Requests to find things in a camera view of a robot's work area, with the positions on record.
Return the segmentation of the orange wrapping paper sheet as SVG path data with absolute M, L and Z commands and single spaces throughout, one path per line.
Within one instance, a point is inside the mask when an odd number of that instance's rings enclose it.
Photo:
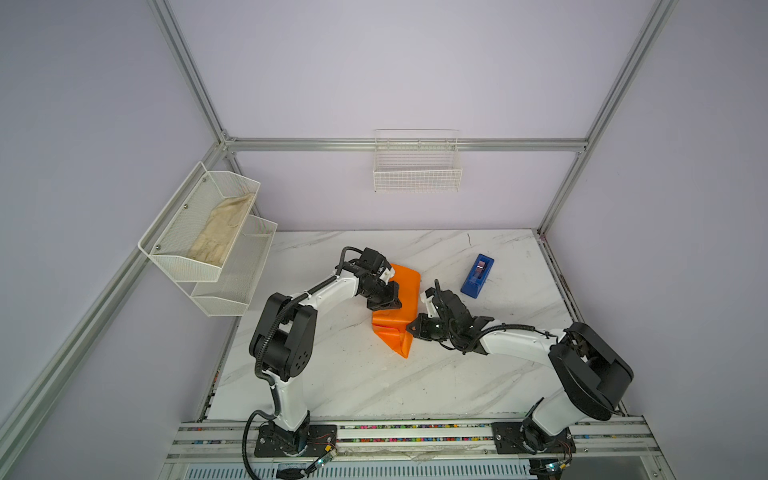
M 394 264 L 393 280 L 399 285 L 399 309 L 382 310 L 372 314 L 375 335 L 402 358 L 409 357 L 413 335 L 407 326 L 418 316 L 421 275 L 410 268 Z

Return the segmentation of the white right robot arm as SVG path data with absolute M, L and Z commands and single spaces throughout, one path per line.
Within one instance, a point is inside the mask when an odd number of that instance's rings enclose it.
M 582 420 L 610 420 L 634 380 L 627 362 L 585 323 L 546 331 L 523 324 L 491 325 L 488 317 L 476 317 L 467 330 L 459 331 L 457 322 L 421 314 L 406 331 L 461 354 L 504 355 L 551 367 L 560 387 L 538 400 L 519 427 L 522 443 L 532 452 L 545 450 Z

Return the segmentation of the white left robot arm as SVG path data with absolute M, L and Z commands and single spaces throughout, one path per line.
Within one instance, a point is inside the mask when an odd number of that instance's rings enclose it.
M 364 298 L 372 311 L 401 306 L 395 270 L 381 274 L 333 275 L 294 296 L 268 297 L 249 345 L 254 373 L 266 381 L 273 399 L 267 419 L 280 429 L 296 432 L 309 416 L 301 374 L 308 366 L 318 319 L 341 303 Z

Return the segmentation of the blue tape dispenser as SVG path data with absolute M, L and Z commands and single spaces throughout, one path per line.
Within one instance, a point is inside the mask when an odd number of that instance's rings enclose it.
M 489 277 L 494 263 L 495 260 L 493 258 L 479 254 L 462 284 L 461 292 L 471 298 L 477 298 Z

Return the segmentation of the white mesh lower shelf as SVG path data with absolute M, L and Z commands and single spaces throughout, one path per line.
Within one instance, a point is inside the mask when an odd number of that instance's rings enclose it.
M 198 283 L 191 300 L 208 317 L 244 315 L 251 304 L 277 231 L 275 222 L 248 215 L 219 280 Z

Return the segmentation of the white mesh shelf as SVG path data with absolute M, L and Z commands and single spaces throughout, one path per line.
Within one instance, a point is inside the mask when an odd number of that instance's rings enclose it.
M 251 304 L 277 231 L 275 222 L 248 215 L 219 280 L 198 283 L 191 300 L 208 317 L 244 315 Z
M 172 281 L 211 283 L 223 267 L 192 260 L 189 249 L 203 230 L 211 211 L 224 199 L 255 194 L 260 183 L 230 171 L 209 171 L 199 163 L 138 242 L 139 250 Z

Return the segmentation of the beige cloth in shelf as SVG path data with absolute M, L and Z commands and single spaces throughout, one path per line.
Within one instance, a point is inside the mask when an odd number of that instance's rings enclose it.
M 222 267 L 254 199 L 255 194 L 250 193 L 220 202 L 211 211 L 187 256 L 192 260 Z

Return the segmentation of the white mesh upper shelf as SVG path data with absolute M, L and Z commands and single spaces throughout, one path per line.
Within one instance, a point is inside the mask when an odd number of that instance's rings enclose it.
M 209 171 L 199 163 L 138 242 L 139 250 L 172 281 L 211 283 L 223 267 L 192 260 L 189 249 L 203 230 L 211 211 L 224 199 L 255 194 L 260 183 L 230 171 Z

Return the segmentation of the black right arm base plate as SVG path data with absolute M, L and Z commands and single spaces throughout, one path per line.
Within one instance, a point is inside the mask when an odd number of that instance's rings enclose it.
M 571 454 L 575 444 L 568 428 L 556 436 L 528 422 L 493 422 L 492 438 L 498 454 Z

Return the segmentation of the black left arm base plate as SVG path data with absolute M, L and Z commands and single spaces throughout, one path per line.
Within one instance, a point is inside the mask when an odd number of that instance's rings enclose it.
M 307 424 L 290 432 L 268 422 L 259 427 L 256 458 L 320 457 L 336 444 L 338 426 Z

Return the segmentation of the aluminium front rail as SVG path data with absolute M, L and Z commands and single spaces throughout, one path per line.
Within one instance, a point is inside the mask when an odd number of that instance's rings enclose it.
M 521 427 L 502 419 L 336 421 L 331 440 L 342 460 L 479 459 L 514 456 L 522 444 Z M 210 421 L 182 424 L 166 456 L 167 463 L 235 462 L 241 459 L 245 424 Z M 661 448 L 642 417 L 583 421 L 561 435 L 574 459 L 660 456 Z

